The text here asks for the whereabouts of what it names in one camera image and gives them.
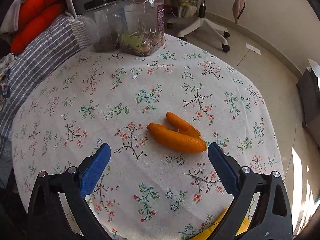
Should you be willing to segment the orange peel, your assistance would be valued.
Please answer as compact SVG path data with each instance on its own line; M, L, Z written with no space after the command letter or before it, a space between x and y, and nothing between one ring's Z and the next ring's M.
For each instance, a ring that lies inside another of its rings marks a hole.
M207 149L201 133L191 124L171 112L166 113L166 119L174 131L160 124L150 123L147 126L148 132L156 142L181 153L201 153Z

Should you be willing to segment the floral tablecloth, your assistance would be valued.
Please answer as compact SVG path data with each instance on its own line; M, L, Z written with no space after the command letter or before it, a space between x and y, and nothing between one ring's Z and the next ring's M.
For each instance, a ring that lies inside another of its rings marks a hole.
M191 239L233 197L207 148L259 174L283 171L265 100L209 52L170 35L150 56L83 50L28 96L12 126L28 207L41 171L60 174L109 144L89 207L113 239Z

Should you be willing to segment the grey ottoman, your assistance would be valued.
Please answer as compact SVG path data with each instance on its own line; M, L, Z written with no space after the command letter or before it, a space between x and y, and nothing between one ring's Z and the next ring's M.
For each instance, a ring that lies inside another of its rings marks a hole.
M319 87L312 70L306 70L297 84L303 111L302 127L309 133L319 149Z

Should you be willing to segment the white quilted cushion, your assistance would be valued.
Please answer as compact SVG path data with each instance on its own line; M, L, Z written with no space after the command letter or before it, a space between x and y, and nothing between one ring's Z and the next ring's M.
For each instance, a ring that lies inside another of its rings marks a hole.
M313 61L312 59L308 59L309 66L307 67L307 70L311 75L314 75L316 81L316 85L318 88L320 88L320 66L317 62Z

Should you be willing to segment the white paper on floor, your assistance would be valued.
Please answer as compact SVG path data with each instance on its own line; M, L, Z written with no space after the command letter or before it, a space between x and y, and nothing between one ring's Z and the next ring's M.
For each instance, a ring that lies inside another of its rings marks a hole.
M246 43L246 48L251 50L251 51L253 51L253 52L255 52L258 55L261 55L260 50L258 48L255 48L253 45L250 45L250 44Z

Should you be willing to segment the grey striped blanket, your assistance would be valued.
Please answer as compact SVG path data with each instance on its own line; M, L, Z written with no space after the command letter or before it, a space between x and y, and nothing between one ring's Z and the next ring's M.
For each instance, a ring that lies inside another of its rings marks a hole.
M1 143L8 140L12 120L33 89L88 46L84 22L62 15L25 48L9 70L9 94L1 110Z

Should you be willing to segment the red cushion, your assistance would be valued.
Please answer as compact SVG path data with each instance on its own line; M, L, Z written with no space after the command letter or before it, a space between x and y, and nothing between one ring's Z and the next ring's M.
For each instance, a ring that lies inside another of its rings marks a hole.
M15 0L1 25L1 32L14 34L11 52L21 54L65 9L66 0Z

